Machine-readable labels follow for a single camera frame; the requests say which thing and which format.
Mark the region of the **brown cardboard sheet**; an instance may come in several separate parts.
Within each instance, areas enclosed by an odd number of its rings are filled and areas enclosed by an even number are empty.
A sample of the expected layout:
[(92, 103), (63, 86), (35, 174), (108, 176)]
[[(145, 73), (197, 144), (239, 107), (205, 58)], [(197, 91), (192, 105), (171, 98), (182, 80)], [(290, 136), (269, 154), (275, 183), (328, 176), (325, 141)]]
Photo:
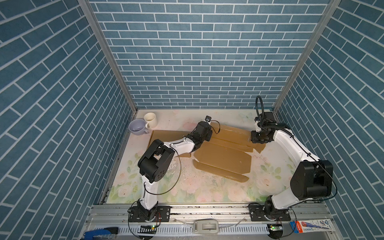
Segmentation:
[(196, 169), (239, 183), (249, 180), (252, 156), (260, 154), (266, 144), (252, 143), (251, 132), (239, 128), (220, 126), (210, 141), (204, 142), (193, 153)]

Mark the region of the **brown cardboard box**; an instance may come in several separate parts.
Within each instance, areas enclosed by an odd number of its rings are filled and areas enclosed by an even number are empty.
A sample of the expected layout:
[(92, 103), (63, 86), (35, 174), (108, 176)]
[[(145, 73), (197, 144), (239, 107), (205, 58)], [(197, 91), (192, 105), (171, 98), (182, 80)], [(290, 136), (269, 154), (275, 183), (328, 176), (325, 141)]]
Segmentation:
[(162, 142), (173, 142), (182, 139), (184, 136), (189, 134), (185, 131), (167, 131), (167, 130), (154, 130), (151, 133), (150, 141), (147, 149), (150, 147), (154, 140), (159, 139)]

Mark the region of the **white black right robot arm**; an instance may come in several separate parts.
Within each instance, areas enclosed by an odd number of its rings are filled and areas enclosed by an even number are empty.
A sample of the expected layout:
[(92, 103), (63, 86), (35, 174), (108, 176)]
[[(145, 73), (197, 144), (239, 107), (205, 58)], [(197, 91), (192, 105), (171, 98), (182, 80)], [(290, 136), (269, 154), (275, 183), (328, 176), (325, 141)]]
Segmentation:
[(332, 193), (333, 165), (321, 160), (304, 146), (291, 128), (278, 123), (270, 112), (255, 118), (256, 130), (251, 132), (253, 143), (275, 142), (294, 162), (295, 170), (290, 185), (279, 194), (268, 196), (263, 205), (250, 204), (253, 222), (290, 221), (289, 208), (305, 201), (324, 200)]

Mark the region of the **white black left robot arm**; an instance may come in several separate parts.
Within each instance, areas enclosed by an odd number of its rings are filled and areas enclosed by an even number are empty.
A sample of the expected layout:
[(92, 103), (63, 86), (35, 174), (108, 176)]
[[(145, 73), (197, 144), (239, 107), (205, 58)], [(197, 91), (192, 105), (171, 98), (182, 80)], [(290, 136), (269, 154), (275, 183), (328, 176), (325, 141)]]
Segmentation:
[(182, 154), (193, 153), (198, 150), (204, 142), (210, 141), (214, 129), (211, 126), (212, 118), (206, 116), (200, 121), (193, 131), (180, 140), (163, 142), (154, 140), (147, 148), (138, 162), (140, 174), (142, 175), (143, 193), (133, 208), (134, 216), (141, 221), (150, 222), (158, 217), (158, 192), (159, 181), (165, 176), (174, 156), (178, 159)]

